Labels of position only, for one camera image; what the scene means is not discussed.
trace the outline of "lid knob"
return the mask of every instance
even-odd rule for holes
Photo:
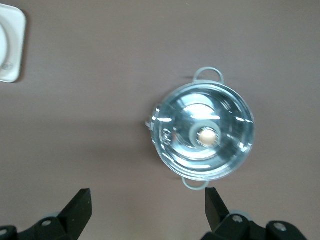
[[[198,141],[204,147],[210,147],[217,142],[217,134],[213,129],[205,128],[198,133]]]

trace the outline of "white plate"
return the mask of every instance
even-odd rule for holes
[[[0,24],[0,66],[4,63],[7,58],[8,52],[8,41],[4,28]]]
[[[26,16],[20,9],[0,4],[0,81],[2,82],[13,83],[20,75],[26,24]]]

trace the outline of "white object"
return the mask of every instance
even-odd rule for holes
[[[204,129],[199,133],[198,140],[205,147],[213,146],[217,142],[217,134],[211,129]]]
[[[18,8],[0,4],[0,81],[13,83],[20,75],[27,20]]]

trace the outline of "glass lid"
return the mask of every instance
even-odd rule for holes
[[[172,92],[152,116],[152,140],[182,177],[209,181],[235,171],[254,142],[254,118],[232,89],[197,80]]]

